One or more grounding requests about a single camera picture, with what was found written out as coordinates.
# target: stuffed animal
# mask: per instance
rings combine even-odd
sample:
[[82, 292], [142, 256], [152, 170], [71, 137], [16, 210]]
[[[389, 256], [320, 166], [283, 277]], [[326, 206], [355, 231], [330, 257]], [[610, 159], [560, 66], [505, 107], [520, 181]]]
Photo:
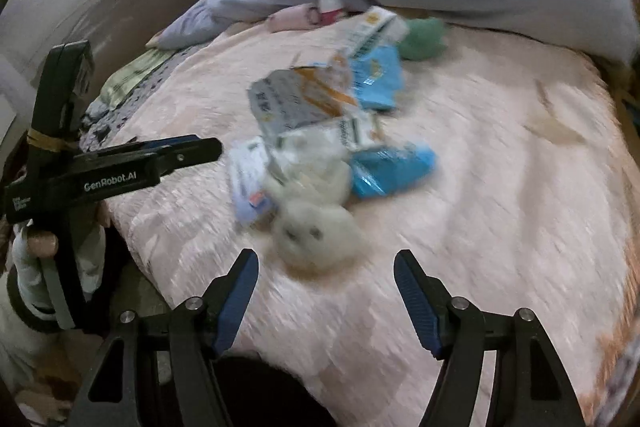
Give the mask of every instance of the stuffed animal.
[[264, 191], [278, 206], [273, 238], [286, 264], [320, 272], [364, 251], [362, 233], [342, 207], [351, 184], [350, 166], [336, 158], [299, 165], [284, 183], [266, 175]]

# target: blue plastic package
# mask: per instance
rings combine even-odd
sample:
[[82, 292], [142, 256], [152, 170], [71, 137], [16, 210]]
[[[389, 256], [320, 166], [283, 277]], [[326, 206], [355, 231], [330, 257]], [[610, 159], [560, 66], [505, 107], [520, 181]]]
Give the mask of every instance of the blue plastic package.
[[400, 56], [395, 46], [378, 46], [368, 55], [350, 58], [356, 98], [363, 109], [396, 107], [395, 93], [404, 87]]
[[433, 171], [435, 153], [427, 146], [385, 147], [351, 157], [352, 191], [360, 198], [388, 196]]

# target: silver screw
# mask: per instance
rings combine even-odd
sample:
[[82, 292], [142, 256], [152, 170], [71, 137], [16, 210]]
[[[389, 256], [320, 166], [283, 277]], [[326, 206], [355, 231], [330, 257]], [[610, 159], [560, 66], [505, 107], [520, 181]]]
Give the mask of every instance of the silver screw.
[[523, 321], [531, 322], [536, 318], [536, 314], [532, 312], [529, 308], [520, 308], [518, 310], [518, 315]]
[[200, 297], [191, 297], [184, 303], [184, 307], [191, 311], [199, 310], [202, 306], [202, 299]]
[[120, 322], [123, 324], [129, 324], [133, 322], [133, 319], [136, 318], [136, 312], [132, 312], [131, 310], [127, 310], [120, 314]]
[[464, 297], [453, 297], [451, 299], [451, 305], [457, 310], [466, 310], [469, 308], [469, 301]]

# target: green object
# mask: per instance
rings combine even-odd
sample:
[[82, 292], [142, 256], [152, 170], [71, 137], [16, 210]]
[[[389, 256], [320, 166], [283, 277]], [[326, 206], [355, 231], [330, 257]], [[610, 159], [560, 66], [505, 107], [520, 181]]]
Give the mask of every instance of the green object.
[[107, 79], [100, 90], [100, 99], [109, 106], [109, 109], [115, 109], [127, 98], [134, 87], [174, 54], [175, 51], [166, 52], [155, 48], [146, 51]]
[[398, 52], [406, 60], [426, 60], [440, 55], [447, 45], [447, 27], [440, 19], [412, 19], [406, 21], [409, 33], [398, 44]]

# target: fluffy blanket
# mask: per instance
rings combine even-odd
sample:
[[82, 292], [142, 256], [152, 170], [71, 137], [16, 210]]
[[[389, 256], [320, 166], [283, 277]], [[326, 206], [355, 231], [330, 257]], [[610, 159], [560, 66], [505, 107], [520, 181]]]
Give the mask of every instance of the fluffy blanket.
[[[353, 25], [279, 34], [259, 25], [217, 39], [113, 142], [196, 133], [229, 148], [255, 136], [250, 83], [323, 58]], [[260, 277], [232, 349], [300, 375], [341, 425], [418, 425], [433, 390], [439, 363], [420, 347], [393, 279], [402, 248], [480, 309], [532, 308], [591, 419], [636, 302], [638, 169], [583, 55], [487, 30], [454, 27], [449, 38], [437, 62], [403, 64], [399, 109], [383, 118], [391, 140], [430, 145], [438, 169], [413, 190], [350, 208], [370, 242], [357, 266], [320, 279], [288, 272], [268, 233], [236, 226], [226, 156], [113, 198], [114, 221], [171, 306], [254, 248]], [[540, 125], [549, 112], [571, 132]], [[492, 374], [485, 363], [475, 426]]]

